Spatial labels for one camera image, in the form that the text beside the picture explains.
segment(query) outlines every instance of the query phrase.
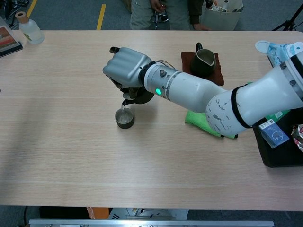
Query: gray floor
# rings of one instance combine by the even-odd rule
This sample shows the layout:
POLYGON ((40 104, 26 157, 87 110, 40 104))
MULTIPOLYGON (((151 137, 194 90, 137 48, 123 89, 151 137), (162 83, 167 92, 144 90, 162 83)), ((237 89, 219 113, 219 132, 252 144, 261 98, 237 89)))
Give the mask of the gray floor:
MULTIPOLYGON (((243 0, 243 14, 236 30, 272 30, 290 19, 302 0, 243 0)), ((122 0, 38 0, 31 15, 42 30, 95 30, 101 5, 106 4, 102 30, 129 30, 130 14, 122 0)), ((303 13, 297 18, 299 24, 303 13)), ((297 27, 303 32, 303 24, 297 27)), ((0 206, 4 227, 23 224, 22 206, 0 206)), ((39 218, 38 207, 29 207, 27 219, 39 218)), ((273 220, 276 227, 303 226, 303 212, 190 210, 188 219, 198 220, 273 220)))

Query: yellow floor line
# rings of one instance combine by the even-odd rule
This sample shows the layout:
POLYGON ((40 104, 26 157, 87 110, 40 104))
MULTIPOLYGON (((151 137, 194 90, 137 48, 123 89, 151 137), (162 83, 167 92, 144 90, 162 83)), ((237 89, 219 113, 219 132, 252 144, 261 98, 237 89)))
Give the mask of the yellow floor line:
POLYGON ((105 13, 105 7, 106 7, 106 4, 102 4, 101 11, 100 11, 100 16, 99 16, 99 20, 98 20, 98 24, 97 24, 97 29, 96 30, 101 30, 102 22, 103 22, 103 17, 104 17, 104 13, 105 13))
POLYGON ((37 0, 33 0, 32 4, 30 5, 29 9, 28 9, 28 12, 27 12, 27 17, 29 18, 30 15, 32 14, 33 10, 34 10, 34 7, 37 3, 37 0))

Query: person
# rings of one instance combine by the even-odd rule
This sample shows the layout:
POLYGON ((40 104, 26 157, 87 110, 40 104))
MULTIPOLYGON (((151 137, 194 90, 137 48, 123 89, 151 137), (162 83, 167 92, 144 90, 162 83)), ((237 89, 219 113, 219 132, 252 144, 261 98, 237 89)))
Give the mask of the person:
POLYGON ((203 0, 132 0, 131 29, 149 30, 154 12, 166 10, 171 30, 209 30, 199 23, 203 0))

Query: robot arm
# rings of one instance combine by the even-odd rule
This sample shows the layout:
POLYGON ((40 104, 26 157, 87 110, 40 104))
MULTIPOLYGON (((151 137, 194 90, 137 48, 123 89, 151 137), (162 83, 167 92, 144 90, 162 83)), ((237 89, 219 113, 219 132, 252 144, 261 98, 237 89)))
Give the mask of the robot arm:
POLYGON ((208 123, 221 135, 239 134, 269 114, 303 107, 303 52, 256 82, 229 91, 128 48, 119 49, 103 72, 123 88, 126 99, 144 103, 156 94, 194 112, 206 112, 208 123), (129 94, 136 89, 140 92, 129 94), (146 94, 151 96, 140 99, 146 94))

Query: white basket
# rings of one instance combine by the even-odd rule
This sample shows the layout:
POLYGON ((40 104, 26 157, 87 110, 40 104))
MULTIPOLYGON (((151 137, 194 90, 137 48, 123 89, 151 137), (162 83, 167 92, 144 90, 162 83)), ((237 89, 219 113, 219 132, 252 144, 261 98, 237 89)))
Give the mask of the white basket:
MULTIPOLYGON (((224 0, 217 0, 218 6, 222 6, 224 0)), ((231 13, 234 9, 240 9, 243 6, 242 0, 229 0, 227 11, 217 12, 205 7, 202 23, 214 31, 232 31, 235 29, 240 15, 239 13, 231 13)))

